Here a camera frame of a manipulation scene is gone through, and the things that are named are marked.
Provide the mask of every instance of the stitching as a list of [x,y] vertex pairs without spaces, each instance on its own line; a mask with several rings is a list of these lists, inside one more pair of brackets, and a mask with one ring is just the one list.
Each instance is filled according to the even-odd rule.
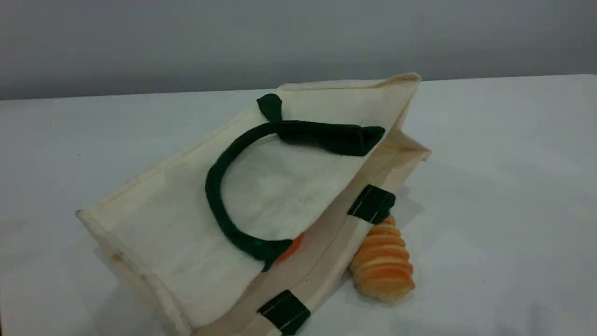
[[361,202],[359,203],[359,205],[356,206],[355,210],[352,213],[356,214],[356,211],[359,210],[359,208],[361,207],[361,204],[363,204],[363,202],[365,201],[365,199],[367,198],[367,195],[371,192],[371,190],[373,190],[373,188],[369,188],[369,190],[367,190],[367,192],[361,199]]
[[282,331],[282,329],[286,328],[286,326],[288,326],[290,323],[292,323],[294,320],[298,319],[299,317],[301,317],[302,315],[304,315],[306,312],[308,312],[308,310],[303,310],[300,312],[300,314],[294,316],[290,321],[286,322],[284,325],[282,325],[279,329],[280,331]]
[[261,315],[265,316],[265,314],[267,314],[270,310],[272,310],[274,307],[276,307],[278,304],[280,304],[281,302],[283,302],[284,300],[286,300],[287,298],[290,297],[290,295],[286,294],[285,297],[281,298],[278,302],[274,303],[271,307],[269,307],[266,311],[262,312]]
[[375,218],[375,216],[377,216],[377,214],[379,213],[379,210],[381,210],[383,208],[383,204],[386,202],[387,198],[390,196],[390,193],[386,191],[386,196],[384,197],[383,201],[380,202],[380,206],[377,207],[377,211],[375,212],[375,214],[373,215],[373,217],[371,217],[371,219],[368,222],[373,221],[373,219]]

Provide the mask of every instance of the white table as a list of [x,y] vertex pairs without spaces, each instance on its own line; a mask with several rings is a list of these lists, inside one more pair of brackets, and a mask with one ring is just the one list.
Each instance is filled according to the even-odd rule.
[[[0,102],[5,335],[161,335],[74,212],[266,92]],[[405,131],[433,150],[394,209],[417,289],[347,280],[301,335],[595,334],[597,76],[423,82]]]

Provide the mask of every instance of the canvas tote bag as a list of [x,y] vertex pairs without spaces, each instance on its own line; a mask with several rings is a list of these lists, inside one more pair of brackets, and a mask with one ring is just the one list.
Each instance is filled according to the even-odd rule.
[[283,85],[77,217],[173,334],[294,334],[429,155],[419,82]]

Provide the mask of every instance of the bread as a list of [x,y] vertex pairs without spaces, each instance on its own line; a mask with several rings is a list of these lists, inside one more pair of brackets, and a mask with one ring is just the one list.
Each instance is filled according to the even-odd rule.
[[389,216],[374,226],[350,263],[357,290],[393,303],[412,291],[413,266],[395,220]]

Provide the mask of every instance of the bag handle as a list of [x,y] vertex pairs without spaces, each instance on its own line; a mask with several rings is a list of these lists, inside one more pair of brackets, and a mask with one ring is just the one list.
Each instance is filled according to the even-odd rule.
[[[265,97],[267,97],[267,101],[264,107],[262,103]],[[264,109],[267,110],[272,107],[270,103],[277,104],[276,99],[279,100],[275,94],[267,94],[260,99],[261,102],[258,100],[262,113],[264,113]],[[238,249],[251,255],[256,260],[263,261],[265,263],[263,271],[267,271],[278,256],[290,247],[293,241],[291,239],[264,240],[256,238],[242,232],[232,222],[221,197],[221,182],[232,161],[255,141],[274,133],[277,133],[286,143],[308,143],[335,154],[365,156],[381,140],[385,132],[382,127],[378,126],[361,127],[348,124],[284,121],[281,120],[281,111],[279,115],[280,119],[278,121],[261,124],[235,139],[210,168],[205,180],[207,202],[218,226],[228,240]]]

